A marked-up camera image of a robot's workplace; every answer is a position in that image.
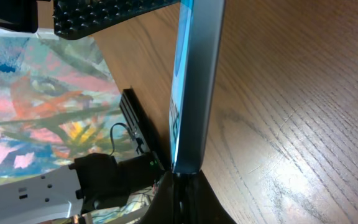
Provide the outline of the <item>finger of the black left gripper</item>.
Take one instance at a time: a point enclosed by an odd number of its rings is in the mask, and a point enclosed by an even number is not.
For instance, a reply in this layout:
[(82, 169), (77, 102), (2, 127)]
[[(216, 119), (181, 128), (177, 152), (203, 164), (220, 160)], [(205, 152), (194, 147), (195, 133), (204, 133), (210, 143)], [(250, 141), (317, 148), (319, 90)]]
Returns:
[(53, 2), (54, 34), (78, 40), (179, 0), (57, 0)]

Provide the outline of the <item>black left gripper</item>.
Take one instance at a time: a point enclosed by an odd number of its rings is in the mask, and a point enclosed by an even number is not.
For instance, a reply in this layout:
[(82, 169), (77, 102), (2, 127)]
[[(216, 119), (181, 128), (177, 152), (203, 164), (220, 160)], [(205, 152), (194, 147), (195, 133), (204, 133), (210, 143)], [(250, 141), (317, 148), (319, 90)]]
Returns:
[(0, 28), (14, 32), (37, 32), (37, 1), (0, 0)]

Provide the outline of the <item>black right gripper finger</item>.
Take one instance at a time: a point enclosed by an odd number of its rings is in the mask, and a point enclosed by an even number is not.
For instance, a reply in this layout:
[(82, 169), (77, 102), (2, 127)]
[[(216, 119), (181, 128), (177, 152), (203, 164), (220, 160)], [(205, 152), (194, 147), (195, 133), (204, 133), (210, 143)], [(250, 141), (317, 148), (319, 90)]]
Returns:
[(202, 171), (166, 172), (140, 224), (234, 224)]

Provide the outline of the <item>blue screen Galaxy smartphone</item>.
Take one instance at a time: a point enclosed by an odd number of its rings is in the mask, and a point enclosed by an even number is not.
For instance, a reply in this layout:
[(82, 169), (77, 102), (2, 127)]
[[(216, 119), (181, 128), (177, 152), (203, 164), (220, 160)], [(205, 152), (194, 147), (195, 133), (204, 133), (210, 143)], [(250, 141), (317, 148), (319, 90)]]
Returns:
[(203, 163), (225, 3), (180, 3), (169, 109), (170, 160), (177, 174), (195, 174)]

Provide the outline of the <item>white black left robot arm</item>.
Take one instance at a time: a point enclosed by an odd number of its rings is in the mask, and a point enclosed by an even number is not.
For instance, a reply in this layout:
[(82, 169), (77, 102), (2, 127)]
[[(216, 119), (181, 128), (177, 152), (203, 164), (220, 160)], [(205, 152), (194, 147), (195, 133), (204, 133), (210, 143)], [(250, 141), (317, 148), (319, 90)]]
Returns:
[(0, 223), (124, 207), (170, 169), (89, 35), (0, 36)]

